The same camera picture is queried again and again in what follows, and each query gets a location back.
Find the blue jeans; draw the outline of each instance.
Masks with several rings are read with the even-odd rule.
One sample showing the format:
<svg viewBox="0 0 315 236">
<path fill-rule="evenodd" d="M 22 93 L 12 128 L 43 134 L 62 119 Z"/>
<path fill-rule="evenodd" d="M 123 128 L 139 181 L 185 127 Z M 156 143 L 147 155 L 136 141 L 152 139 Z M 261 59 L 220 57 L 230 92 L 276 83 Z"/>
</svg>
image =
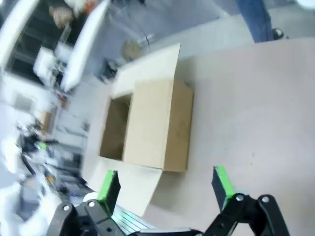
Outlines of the blue jeans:
<svg viewBox="0 0 315 236">
<path fill-rule="evenodd" d="M 236 0 L 255 43 L 273 40 L 270 15 L 263 0 Z"/>
</svg>

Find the box flap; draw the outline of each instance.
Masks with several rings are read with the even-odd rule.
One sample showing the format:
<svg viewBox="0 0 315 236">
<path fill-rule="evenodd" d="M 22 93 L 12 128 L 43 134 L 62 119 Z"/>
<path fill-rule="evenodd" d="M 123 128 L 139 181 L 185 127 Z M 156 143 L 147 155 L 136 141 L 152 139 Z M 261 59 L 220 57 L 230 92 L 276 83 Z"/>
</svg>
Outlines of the box flap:
<svg viewBox="0 0 315 236">
<path fill-rule="evenodd" d="M 181 44 L 148 54 L 118 69 L 113 85 L 112 98 L 130 94 L 135 82 L 174 79 Z"/>
<path fill-rule="evenodd" d="M 108 170 L 118 171 L 121 189 L 117 204 L 140 217 L 143 216 L 158 185 L 162 170 L 98 157 L 97 168 L 92 176 L 86 179 L 87 186 L 98 192 Z"/>
</svg>

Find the person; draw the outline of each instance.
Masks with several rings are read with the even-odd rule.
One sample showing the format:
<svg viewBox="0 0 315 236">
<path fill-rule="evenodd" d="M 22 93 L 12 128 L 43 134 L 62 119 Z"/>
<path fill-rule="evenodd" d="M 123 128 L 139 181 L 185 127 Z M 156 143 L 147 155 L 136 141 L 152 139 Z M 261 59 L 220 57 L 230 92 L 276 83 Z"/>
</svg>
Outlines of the person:
<svg viewBox="0 0 315 236">
<path fill-rule="evenodd" d="M 255 43 L 283 38 L 281 29 L 273 29 L 271 17 L 263 0 L 236 0 L 241 14 L 252 34 Z"/>
<path fill-rule="evenodd" d="M 64 0 L 70 6 L 76 16 L 84 11 L 87 0 Z"/>
</svg>

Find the screw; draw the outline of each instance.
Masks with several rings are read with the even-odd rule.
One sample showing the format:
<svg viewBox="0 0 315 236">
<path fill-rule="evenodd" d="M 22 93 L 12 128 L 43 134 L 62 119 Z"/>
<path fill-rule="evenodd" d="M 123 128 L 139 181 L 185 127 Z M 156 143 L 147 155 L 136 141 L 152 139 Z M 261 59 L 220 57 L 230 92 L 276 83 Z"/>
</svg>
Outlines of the screw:
<svg viewBox="0 0 315 236">
<path fill-rule="evenodd" d="M 269 202 L 269 198 L 268 198 L 267 196 L 265 196 L 265 197 L 262 198 L 262 201 L 263 201 L 264 203 L 267 203 L 267 202 Z"/>
<path fill-rule="evenodd" d="M 93 201 L 90 201 L 90 202 L 88 203 L 88 205 L 89 205 L 89 207 L 94 207 L 95 203 L 94 203 Z"/>
<path fill-rule="evenodd" d="M 243 196 L 243 195 L 237 195 L 237 196 L 236 196 L 236 200 L 238 200 L 239 202 L 241 202 L 242 200 L 244 200 L 244 196 Z"/>
</svg>

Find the beige tabletop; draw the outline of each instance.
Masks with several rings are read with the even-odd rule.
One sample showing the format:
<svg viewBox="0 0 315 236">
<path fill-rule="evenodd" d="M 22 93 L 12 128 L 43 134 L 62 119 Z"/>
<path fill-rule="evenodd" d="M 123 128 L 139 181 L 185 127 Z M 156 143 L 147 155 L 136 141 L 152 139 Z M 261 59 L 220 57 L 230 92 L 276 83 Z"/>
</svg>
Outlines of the beige tabletop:
<svg viewBox="0 0 315 236">
<path fill-rule="evenodd" d="M 179 63 L 194 88 L 188 171 L 163 173 L 144 219 L 205 230 L 219 213 L 213 166 L 275 196 L 291 235 L 315 231 L 315 39 L 237 48 Z M 235 235 L 251 235 L 240 226 Z"/>
</svg>

